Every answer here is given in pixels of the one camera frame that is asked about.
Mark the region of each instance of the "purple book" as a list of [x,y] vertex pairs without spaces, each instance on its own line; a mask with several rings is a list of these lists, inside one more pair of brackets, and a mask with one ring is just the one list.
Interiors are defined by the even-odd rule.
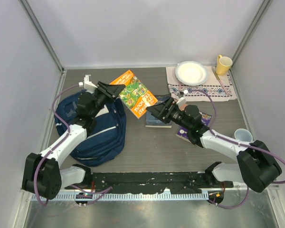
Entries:
[[[200,112],[200,113],[201,113],[201,121],[203,122],[203,124],[208,126],[209,123],[210,123],[210,120],[212,118],[212,115],[208,115],[208,114],[205,114],[205,113],[202,113],[202,112]],[[186,141],[190,142],[189,139],[188,139],[188,136],[187,136],[187,132],[188,132],[188,130],[186,128],[179,127],[179,129],[178,129],[178,131],[176,133],[176,136],[180,137],[183,140],[186,140]]]

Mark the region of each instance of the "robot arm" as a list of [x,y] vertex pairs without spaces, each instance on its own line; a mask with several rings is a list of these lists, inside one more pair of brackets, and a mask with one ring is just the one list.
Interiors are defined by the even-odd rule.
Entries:
[[[175,102],[173,98],[169,98],[161,104],[147,107],[147,110],[166,124],[173,121],[186,128],[187,136],[192,144],[215,150],[237,162],[237,164],[216,162],[211,165],[206,171],[210,172],[212,182],[244,182],[252,190],[262,192],[282,173],[280,166],[272,156],[241,146],[247,142],[236,141],[211,130],[202,123],[201,114],[196,105],[188,105],[184,111],[181,111],[178,107],[179,103],[182,104],[183,99]],[[250,145],[268,151],[261,141],[256,140]]]
[[53,199],[61,188],[75,183],[84,186],[91,182],[92,176],[88,167],[76,164],[65,170],[59,168],[65,158],[94,130],[95,118],[108,112],[105,104],[114,102],[125,87],[125,85],[107,85],[102,82],[94,85],[88,76],[85,77],[84,83],[79,85],[84,85],[87,91],[78,99],[76,117],[69,126],[70,132],[65,132],[40,154],[31,153],[25,162],[22,188],[35,193],[34,174],[37,166],[51,151],[38,170],[37,178],[39,195],[49,200]]

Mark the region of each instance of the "mug handle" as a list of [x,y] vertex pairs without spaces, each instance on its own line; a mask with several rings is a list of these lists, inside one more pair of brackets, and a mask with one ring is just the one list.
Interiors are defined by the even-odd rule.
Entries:
[[219,64],[219,59],[222,58],[222,55],[218,55],[218,60],[217,60],[217,64]]

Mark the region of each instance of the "orange book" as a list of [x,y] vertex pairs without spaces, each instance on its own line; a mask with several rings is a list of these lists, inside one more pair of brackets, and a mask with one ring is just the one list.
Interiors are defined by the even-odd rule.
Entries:
[[147,112],[146,108],[148,106],[152,106],[157,102],[156,97],[141,83],[131,70],[120,75],[110,84],[125,85],[119,97],[138,119]]

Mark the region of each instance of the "gray table surface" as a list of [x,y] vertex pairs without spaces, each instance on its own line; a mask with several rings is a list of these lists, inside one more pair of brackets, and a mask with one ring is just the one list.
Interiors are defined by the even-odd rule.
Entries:
[[[63,89],[83,81],[86,74],[91,74],[94,83],[102,81],[110,83],[127,69],[86,69],[68,70]],[[134,74],[144,83],[153,94],[163,95],[168,93],[166,69],[161,68],[131,68]],[[79,88],[67,91],[61,99],[69,96]],[[210,102],[190,102],[199,107],[199,110],[214,114]],[[238,128],[245,128],[244,119],[237,100],[216,102],[218,111],[214,129],[227,136],[232,136]],[[127,126],[123,151],[112,161],[98,167],[92,167],[96,172],[142,172],[142,171],[203,171],[212,163],[233,161],[213,150],[197,147],[175,136],[178,126],[172,128],[145,127],[145,116],[139,120],[126,110]],[[50,144],[58,138],[53,127]],[[68,156],[62,164],[62,169],[78,163]]]

